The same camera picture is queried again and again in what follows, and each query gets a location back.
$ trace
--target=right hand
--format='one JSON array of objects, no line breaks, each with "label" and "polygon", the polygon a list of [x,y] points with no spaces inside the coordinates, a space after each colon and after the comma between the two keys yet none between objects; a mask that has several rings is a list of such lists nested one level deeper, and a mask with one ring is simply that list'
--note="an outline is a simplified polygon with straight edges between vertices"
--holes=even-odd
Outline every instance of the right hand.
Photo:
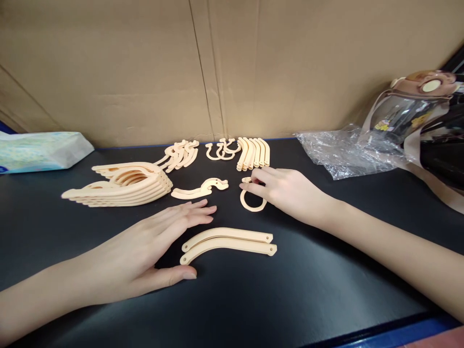
[{"label": "right hand", "polygon": [[321,229],[338,202],[293,169],[253,169],[251,181],[240,184],[240,188],[264,198],[295,219]]}]

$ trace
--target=black table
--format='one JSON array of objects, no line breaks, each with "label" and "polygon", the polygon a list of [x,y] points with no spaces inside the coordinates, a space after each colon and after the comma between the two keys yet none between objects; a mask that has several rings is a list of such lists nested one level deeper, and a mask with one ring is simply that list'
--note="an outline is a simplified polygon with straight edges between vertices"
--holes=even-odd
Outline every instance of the black table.
[{"label": "black table", "polygon": [[[402,229],[464,254],[464,216],[441,203],[402,170],[333,181],[297,140],[269,142],[271,165],[304,173],[330,195]],[[0,290],[59,261],[77,256],[137,221],[180,203],[171,196],[137,207],[88,208],[62,192],[101,180],[90,167],[155,162],[164,147],[98,150],[73,168],[0,177]],[[268,204],[259,213],[239,200],[236,161],[197,160],[169,174],[174,187],[197,188],[228,179],[208,196],[218,210],[210,226],[188,230],[158,262],[179,263],[182,244],[212,227],[274,234],[273,257],[216,249],[192,266],[198,279],[119,303],[84,308],[14,344],[18,347],[300,347],[338,344],[387,330],[440,310],[408,284],[355,248],[306,226]],[[259,205],[257,197],[247,198]]]}]

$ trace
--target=left hand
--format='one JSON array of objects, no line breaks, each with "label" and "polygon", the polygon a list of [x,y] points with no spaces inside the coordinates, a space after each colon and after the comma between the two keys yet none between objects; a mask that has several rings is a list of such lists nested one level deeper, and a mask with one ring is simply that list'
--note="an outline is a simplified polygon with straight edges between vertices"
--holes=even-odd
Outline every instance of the left hand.
[{"label": "left hand", "polygon": [[47,270],[62,282],[65,287],[61,287],[62,291],[73,294],[76,307],[120,301],[183,279],[195,279],[197,272],[191,266],[164,269],[153,266],[187,228],[213,221],[209,215],[216,207],[204,208],[207,203],[202,200],[167,208],[100,246]]}]

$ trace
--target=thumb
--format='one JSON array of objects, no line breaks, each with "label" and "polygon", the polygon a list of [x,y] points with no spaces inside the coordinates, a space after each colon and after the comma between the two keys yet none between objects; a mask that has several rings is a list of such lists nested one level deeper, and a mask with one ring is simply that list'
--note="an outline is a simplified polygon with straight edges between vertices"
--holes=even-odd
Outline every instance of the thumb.
[{"label": "thumb", "polygon": [[197,270],[191,266],[180,265],[172,268],[161,268],[146,278],[146,292],[174,285],[184,279],[196,278]]}]

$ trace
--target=cardboard box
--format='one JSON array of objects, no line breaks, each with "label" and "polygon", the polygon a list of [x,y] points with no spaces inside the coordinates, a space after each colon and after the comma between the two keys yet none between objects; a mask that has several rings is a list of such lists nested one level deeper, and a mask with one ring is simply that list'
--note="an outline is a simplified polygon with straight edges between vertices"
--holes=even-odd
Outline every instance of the cardboard box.
[{"label": "cardboard box", "polygon": [[288,137],[365,117],[462,44],[445,0],[5,0],[0,119],[95,146]]}]

